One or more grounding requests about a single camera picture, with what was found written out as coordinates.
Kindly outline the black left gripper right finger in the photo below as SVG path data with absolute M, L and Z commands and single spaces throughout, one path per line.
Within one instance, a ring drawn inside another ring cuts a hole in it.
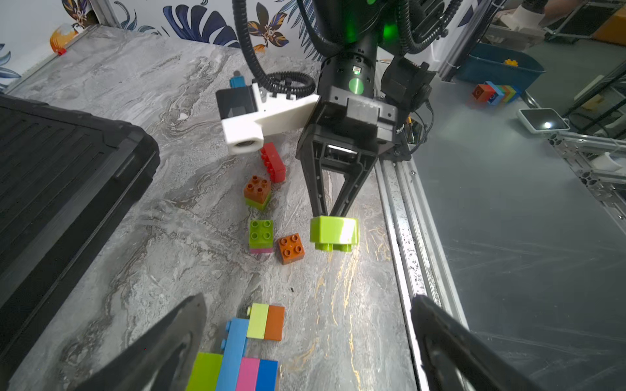
M 539 390 L 477 337 L 424 295 L 412 299 L 412 325 L 430 390 Z

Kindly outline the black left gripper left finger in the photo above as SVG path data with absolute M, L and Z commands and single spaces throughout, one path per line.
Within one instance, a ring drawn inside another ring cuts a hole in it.
M 184 299 L 78 390 L 185 390 L 200 349 L 207 309 L 201 293 Z

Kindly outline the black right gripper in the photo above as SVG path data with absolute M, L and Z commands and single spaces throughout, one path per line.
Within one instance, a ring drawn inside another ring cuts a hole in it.
M 345 143 L 345 149 L 355 152 L 364 150 L 380 156 L 399 145 L 396 107 L 336 86 L 326 87 L 320 92 L 320 99 L 306 128 L 313 130 L 316 125 L 325 138 Z M 328 215 L 321 164 L 323 146 L 313 138 L 301 138 L 298 142 L 297 158 L 301 162 L 314 217 Z M 359 156 L 356 162 L 340 170 L 344 184 L 331 216 L 347 216 L 377 159 L 376 156 Z

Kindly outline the long blue lego brick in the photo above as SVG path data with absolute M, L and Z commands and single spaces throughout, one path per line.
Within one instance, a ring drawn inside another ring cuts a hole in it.
M 217 391 L 235 391 L 239 377 L 241 360 L 244 357 L 247 343 L 248 319 L 233 318 L 227 322 L 227 338 L 221 345 L 223 361 L 218 375 Z

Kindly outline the pink lego brick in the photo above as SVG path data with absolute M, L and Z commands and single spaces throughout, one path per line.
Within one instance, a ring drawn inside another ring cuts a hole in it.
M 236 383 L 236 391 L 256 391 L 260 359 L 243 358 Z

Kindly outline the small blue lego brick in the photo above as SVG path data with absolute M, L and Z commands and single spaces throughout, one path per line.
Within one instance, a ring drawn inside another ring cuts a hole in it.
M 256 391 L 276 391 L 278 385 L 279 363 L 272 360 L 260 360 L 257 374 Z

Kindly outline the lime green lego brick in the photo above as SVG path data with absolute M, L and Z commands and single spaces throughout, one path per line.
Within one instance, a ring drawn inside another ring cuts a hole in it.
M 267 304 L 253 303 L 248 307 L 249 326 L 246 336 L 249 339 L 265 339 L 268 312 L 269 305 Z

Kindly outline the green lego brick cluster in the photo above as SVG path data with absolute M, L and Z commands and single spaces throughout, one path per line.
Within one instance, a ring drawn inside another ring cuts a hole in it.
M 187 383 L 187 391 L 215 391 L 223 362 L 223 355 L 199 353 L 192 374 Z

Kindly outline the magenta lego brick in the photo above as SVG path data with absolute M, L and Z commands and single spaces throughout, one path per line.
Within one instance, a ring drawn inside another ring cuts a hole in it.
M 273 248 L 262 248 L 262 249 L 250 249 L 249 252 L 252 254 L 264 254 L 264 253 L 273 253 Z

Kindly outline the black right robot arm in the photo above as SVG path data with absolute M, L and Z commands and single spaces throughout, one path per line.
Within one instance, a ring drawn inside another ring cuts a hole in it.
M 379 159 L 407 161 L 429 127 L 409 117 L 426 104 L 435 73 L 410 60 L 448 34 L 458 1 L 313 1 L 298 9 L 320 76 L 267 73 L 254 35 L 279 41 L 280 19 L 249 21 L 243 1 L 232 5 L 236 34 L 254 80 L 273 96 L 316 97 L 301 125 L 301 163 L 314 217 L 344 218 Z

